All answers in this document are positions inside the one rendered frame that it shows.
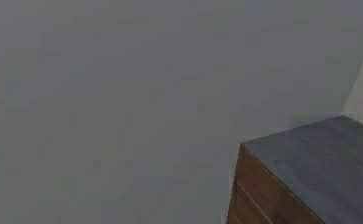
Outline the brown cabinet with grey top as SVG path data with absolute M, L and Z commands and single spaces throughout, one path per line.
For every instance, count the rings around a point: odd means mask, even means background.
M 363 124 L 337 116 L 242 142 L 225 224 L 363 224 Z

